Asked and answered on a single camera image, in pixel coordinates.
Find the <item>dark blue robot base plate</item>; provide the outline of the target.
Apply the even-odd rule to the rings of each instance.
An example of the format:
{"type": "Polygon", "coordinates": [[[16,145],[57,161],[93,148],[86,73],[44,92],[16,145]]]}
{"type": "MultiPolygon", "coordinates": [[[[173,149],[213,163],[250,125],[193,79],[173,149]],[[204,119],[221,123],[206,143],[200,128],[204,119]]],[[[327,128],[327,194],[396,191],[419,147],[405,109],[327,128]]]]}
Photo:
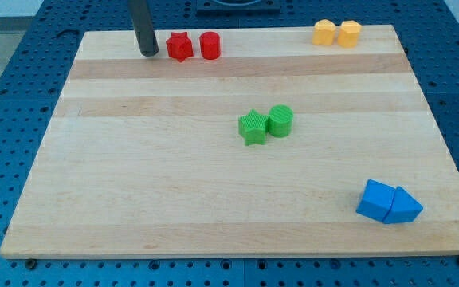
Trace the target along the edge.
{"type": "Polygon", "coordinates": [[[196,15],[281,11],[280,0],[197,0],[196,15]]]}

